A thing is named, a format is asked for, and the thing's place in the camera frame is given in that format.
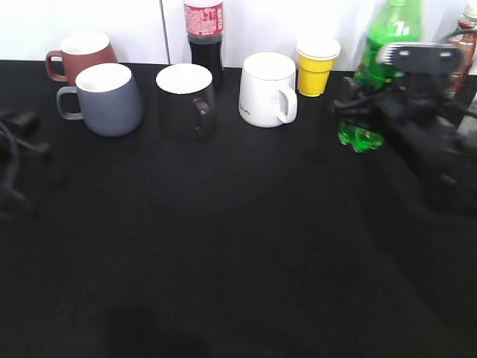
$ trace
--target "black robotic device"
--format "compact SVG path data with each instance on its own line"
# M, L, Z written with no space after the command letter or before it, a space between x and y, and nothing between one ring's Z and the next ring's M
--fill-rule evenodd
M394 43L380 56L402 77L380 91L345 78L335 115L382 134L415 173L434 211L476 214L477 150L466 145L466 137L447 119L456 112L477 118L447 94L462 53L447 44Z

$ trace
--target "gray mug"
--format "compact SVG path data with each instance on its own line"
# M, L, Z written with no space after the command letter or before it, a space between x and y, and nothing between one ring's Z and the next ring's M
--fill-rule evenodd
M66 112L61 96L75 93L79 113ZM142 122L142 101L133 74L118 63L103 63L83 70L76 87L63 87L57 94L58 112L64 119L84 119L88 128L100 136L124 136Z

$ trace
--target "cup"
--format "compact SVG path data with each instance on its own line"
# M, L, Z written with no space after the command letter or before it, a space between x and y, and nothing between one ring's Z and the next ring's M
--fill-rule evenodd
M215 129L212 73L181 63L157 74L159 121L167 136L204 139Z
M61 57L65 75L58 75L53 70L53 57ZM60 44L60 51L50 51L45 62L46 71L52 80L68 82L70 86L74 86L76 76L84 69L101 63L117 63L118 59L105 34L88 32L64 39Z
M63 109L61 97L78 96L81 112ZM64 119L84 119L88 128L100 136L124 136L142 122L142 102L133 74L118 63L103 63L83 70L76 87L63 87L57 93L58 112Z
M249 56L241 72L238 111L251 125L263 128L292 123L297 117L296 67L282 54Z
M341 51L338 41L326 37L307 37L298 41L300 71L298 91L307 97L325 92L329 73Z

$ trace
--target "mug handle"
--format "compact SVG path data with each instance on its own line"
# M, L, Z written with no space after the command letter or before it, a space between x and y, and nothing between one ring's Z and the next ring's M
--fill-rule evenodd
M61 96L68 94L68 93L74 93L75 95L77 94L78 89L76 87L62 87L57 93L57 107L58 107L58 112L60 112L60 116L62 116L64 119L68 119L70 121L76 121L79 119L83 119L83 114L81 112L79 113L70 113L66 112L62 105L61 105Z
M192 101L192 103L195 105L200 115L198 117L199 120L197 121L197 126L195 127L195 130L197 131L199 136L203 136L202 127L204 125L212 124L214 120L212 110L202 98L196 98Z
M288 86L281 86L278 89L278 92L283 93L286 97L287 102L287 111L286 114L283 112L278 113L278 119L284 123L292 123L297 118L297 109L298 109L298 97L295 91Z
M53 81L66 82L67 81L66 76L58 75L55 71L53 71L53 66L51 65L51 59L53 57L62 57L61 56L61 51L50 51L46 55L45 64L46 64L46 71L48 73L48 76L50 76L50 78Z

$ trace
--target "black mug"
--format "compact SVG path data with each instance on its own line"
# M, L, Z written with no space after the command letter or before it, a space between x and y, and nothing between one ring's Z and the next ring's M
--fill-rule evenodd
M215 130L212 73L181 63L157 74L159 121L166 136L205 139Z

